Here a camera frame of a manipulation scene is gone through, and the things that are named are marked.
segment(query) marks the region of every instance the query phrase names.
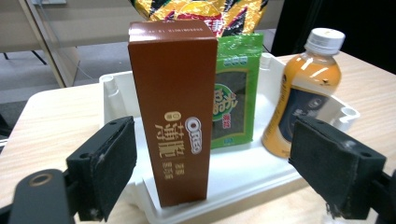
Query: yellow packaging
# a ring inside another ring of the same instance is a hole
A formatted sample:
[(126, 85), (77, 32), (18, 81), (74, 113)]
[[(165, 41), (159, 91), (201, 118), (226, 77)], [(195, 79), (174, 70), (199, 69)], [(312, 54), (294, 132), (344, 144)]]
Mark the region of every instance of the yellow packaging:
[(217, 37), (253, 33), (268, 0), (130, 0), (148, 21), (201, 20)]

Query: green label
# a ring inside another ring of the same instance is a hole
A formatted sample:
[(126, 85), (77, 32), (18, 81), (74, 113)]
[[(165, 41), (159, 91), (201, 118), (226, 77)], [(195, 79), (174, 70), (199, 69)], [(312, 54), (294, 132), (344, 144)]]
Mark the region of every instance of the green label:
[(238, 101), (236, 94), (230, 88), (222, 84), (215, 84), (215, 100), (213, 106), (213, 121), (223, 119), (224, 115), (231, 114), (233, 108), (236, 107)]

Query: bottle label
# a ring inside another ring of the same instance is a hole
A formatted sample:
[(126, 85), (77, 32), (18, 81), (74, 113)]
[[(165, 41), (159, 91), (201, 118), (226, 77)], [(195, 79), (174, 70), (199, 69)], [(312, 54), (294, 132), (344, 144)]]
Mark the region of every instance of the bottle label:
[(285, 112), (279, 122), (279, 130), (282, 136), (289, 142), (293, 137), (294, 122), (297, 116), (308, 116), (315, 118), (319, 110), (329, 100), (328, 96), (303, 91), (292, 87), (286, 105)]

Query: green package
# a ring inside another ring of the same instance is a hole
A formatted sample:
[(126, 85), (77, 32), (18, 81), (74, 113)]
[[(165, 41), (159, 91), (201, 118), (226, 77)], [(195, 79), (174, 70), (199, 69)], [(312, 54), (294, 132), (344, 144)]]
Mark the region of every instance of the green package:
[(252, 141), (263, 35), (219, 38), (212, 148)]

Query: white plastic container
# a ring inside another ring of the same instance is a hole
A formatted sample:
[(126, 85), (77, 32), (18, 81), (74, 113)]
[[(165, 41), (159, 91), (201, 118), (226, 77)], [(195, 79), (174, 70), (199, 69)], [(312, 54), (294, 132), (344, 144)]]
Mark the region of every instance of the white plastic container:
[[(268, 69), (262, 69), (259, 75), (253, 141), (212, 150), (206, 200), (165, 208), (160, 207), (152, 176), (133, 75), (131, 72), (106, 75), (115, 78), (125, 109), (135, 121), (137, 164), (122, 199), (137, 205), (146, 213), (150, 223), (178, 223), (195, 217), (200, 217), (202, 222), (212, 221), (234, 214), (233, 209), (224, 208), (246, 210), (306, 186), (286, 159), (275, 157), (262, 146), (262, 132), (274, 113), (285, 66), (271, 54), (264, 53), (262, 57), (267, 61)], [(102, 125), (113, 120), (108, 100), (104, 95)], [(360, 116), (358, 111), (335, 97), (326, 106), (328, 108), (323, 108), (318, 119), (333, 123), (342, 131)]]

